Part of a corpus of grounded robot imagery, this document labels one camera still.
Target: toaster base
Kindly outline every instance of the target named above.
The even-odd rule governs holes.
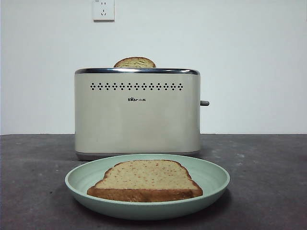
[[[152,152],[159,154],[174,154],[174,155],[194,155],[199,153],[200,151],[194,152]],[[76,152],[77,157],[80,161],[94,161],[105,157],[113,157],[119,155],[128,155],[128,154],[138,154],[137,152],[125,152],[125,153],[117,153],[117,152],[108,152],[108,153],[84,153],[84,152]]]

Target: dark stone surface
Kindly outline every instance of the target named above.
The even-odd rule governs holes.
[[[83,164],[73,135],[1,136],[2,230],[307,229],[307,135],[201,135],[193,157],[225,168],[222,197],[197,213],[130,221],[88,210],[65,175]]]

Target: toasted bread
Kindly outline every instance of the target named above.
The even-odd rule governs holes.
[[[155,68],[153,61],[145,57],[128,57],[114,65],[115,68]]]
[[[202,189],[176,161],[136,160],[110,168],[87,194],[119,201],[161,202],[201,196]]]

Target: bread crust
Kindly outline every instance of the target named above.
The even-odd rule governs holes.
[[[118,201],[129,201],[129,202],[163,202],[163,201],[173,201],[173,200],[182,200],[193,198],[197,196],[202,196],[203,192],[199,185],[192,180],[191,175],[188,170],[182,166],[177,161],[172,160],[163,160],[171,161],[176,163],[179,167],[184,169],[186,176],[196,189],[116,189],[116,188],[96,188],[96,186],[103,182],[106,178],[109,177],[111,170],[121,165],[123,162],[120,162],[114,167],[108,169],[105,172],[105,175],[101,181],[98,181],[94,186],[90,187],[87,191],[87,194],[90,196],[95,196],[99,198],[109,199],[109,200],[118,200]]]
[[[134,68],[135,65],[131,64],[129,65],[128,63],[130,61],[135,61],[137,60],[138,62],[147,62],[147,64],[144,66],[144,68],[156,68],[156,65],[153,61],[151,61],[150,59],[146,58],[146,57],[127,57],[124,58],[120,61],[118,61],[114,67],[115,68]]]

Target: electrical socket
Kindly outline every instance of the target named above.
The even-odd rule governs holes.
[[[92,14],[94,22],[114,21],[115,0],[93,0]]]

